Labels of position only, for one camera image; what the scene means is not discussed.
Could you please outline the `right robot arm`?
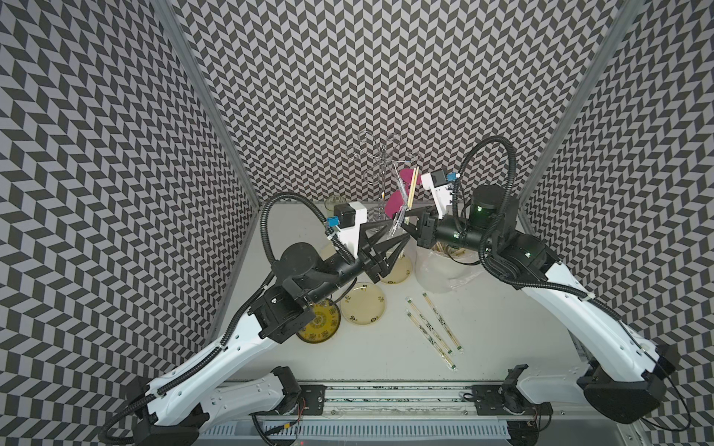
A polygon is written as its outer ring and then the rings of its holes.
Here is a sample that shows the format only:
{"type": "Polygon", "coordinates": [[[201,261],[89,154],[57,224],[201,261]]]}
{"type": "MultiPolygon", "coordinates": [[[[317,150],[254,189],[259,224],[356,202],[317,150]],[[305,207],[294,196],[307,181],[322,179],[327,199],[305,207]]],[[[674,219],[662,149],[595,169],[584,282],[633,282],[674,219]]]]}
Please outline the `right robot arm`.
{"type": "Polygon", "coordinates": [[[532,297],[591,354],[584,365],[548,371],[520,364],[501,385],[509,411],[527,404],[589,403],[621,424],[648,416],[663,403],[680,361],[673,345],[638,335],[576,280],[561,258],[535,235],[516,229],[518,200],[498,185],[478,187],[470,213],[446,213],[455,192],[440,187],[434,206],[407,212],[403,228],[418,246],[444,243],[476,252],[489,274],[532,297]]]}

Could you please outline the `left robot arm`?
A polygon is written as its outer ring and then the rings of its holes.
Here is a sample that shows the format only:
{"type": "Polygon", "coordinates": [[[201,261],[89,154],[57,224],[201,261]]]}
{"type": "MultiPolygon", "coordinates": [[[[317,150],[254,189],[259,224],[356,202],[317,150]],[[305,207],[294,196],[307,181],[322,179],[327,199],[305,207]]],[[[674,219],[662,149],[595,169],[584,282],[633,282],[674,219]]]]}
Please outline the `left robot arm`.
{"type": "Polygon", "coordinates": [[[285,413],[301,388],[287,367],[238,385],[227,380],[264,352],[312,323],[316,310],[340,288],[367,275],[378,282],[390,274],[405,249],[406,234],[387,238],[392,223],[321,217],[336,254],[323,259],[309,243],[294,243],[275,256],[267,217],[260,236],[271,270],[234,314],[222,337],[184,364],[152,380],[137,379],[126,405],[111,416],[98,438],[107,445],[191,445],[200,433],[232,416],[285,413]]]}

